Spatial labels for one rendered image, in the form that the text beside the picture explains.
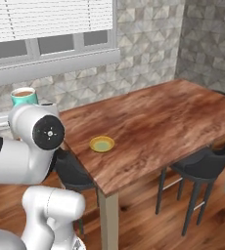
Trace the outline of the yellow saucer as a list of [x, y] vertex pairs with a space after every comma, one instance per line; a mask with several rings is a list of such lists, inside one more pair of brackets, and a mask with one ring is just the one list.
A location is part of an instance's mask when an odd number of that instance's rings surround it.
[[107, 136], [98, 136], [90, 141], [89, 146], [96, 152], [107, 152], [114, 147], [114, 140]]

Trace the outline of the wooden dining table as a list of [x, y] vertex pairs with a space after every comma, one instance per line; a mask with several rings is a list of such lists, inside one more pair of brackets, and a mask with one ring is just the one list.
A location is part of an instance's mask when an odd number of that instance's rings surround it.
[[[225, 96], [177, 79], [63, 111], [61, 120], [98, 187], [102, 250], [118, 250], [118, 192], [225, 136]], [[98, 136], [114, 147], [92, 150]]]

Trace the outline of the teal cup of tea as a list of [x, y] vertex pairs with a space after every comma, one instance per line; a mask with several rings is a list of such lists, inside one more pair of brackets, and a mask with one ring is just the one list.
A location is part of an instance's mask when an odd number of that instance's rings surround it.
[[38, 104], [36, 91], [30, 87], [21, 87], [11, 93], [13, 106], [19, 104]]

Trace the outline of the black bar stool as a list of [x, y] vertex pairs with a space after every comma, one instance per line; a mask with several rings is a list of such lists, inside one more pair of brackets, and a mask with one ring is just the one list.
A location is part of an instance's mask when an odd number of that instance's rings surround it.
[[[175, 181], [175, 183], [179, 184], [177, 199], [181, 198], [186, 180], [194, 183], [182, 229], [182, 235], [185, 235], [191, 221], [192, 214], [198, 207], [200, 207], [201, 210], [198, 215], [197, 225], [199, 225], [202, 221], [203, 213], [213, 185], [225, 168], [225, 146], [221, 148], [206, 146], [188, 157], [173, 163], [170, 168], [180, 175], [180, 178]], [[206, 184], [206, 189], [202, 202], [197, 206], [196, 202], [202, 184]]]
[[93, 188], [98, 190], [74, 154], [59, 147], [56, 151], [56, 172], [66, 189], [82, 192]]

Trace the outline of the grey framed window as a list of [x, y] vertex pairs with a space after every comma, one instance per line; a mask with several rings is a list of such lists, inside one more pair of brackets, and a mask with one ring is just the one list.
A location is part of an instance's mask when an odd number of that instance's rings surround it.
[[116, 9], [110, 30], [0, 42], [0, 86], [117, 63]]

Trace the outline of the white window blind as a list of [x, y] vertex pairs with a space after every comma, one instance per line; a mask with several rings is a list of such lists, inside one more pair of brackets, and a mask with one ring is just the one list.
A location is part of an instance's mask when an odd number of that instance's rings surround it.
[[0, 0], [0, 42], [113, 28], [113, 0]]

